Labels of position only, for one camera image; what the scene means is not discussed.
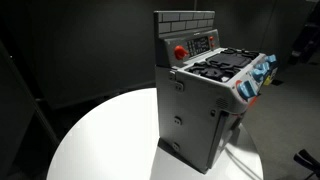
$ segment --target stove burner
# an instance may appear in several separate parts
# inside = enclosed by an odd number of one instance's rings
[[[226,82],[258,55],[258,52],[228,48],[208,57],[204,62],[194,63],[187,71],[219,82]]]

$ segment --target red knob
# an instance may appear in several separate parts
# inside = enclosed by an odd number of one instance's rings
[[[189,54],[188,51],[186,51],[182,46],[176,46],[176,48],[174,48],[174,55],[178,60],[183,59],[187,54]]]

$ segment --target white round table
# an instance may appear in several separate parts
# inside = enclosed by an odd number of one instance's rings
[[[263,179],[255,145],[240,125],[214,167],[203,175],[157,147],[156,89],[129,92],[94,108],[65,136],[48,180]]]

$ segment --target gray wall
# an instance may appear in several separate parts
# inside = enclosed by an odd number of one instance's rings
[[[153,11],[194,5],[193,0],[14,1],[3,3],[2,15],[18,46],[28,49],[25,59],[52,107],[153,82]]]
[[[275,53],[283,67],[313,6],[304,0],[198,0],[197,10],[216,11],[222,47]]]
[[[8,58],[0,42],[0,179],[5,179],[34,112]]]

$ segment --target toy stove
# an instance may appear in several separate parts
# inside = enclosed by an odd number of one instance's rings
[[[159,147],[201,173],[212,168],[262,84],[274,55],[221,48],[213,11],[157,11]]]

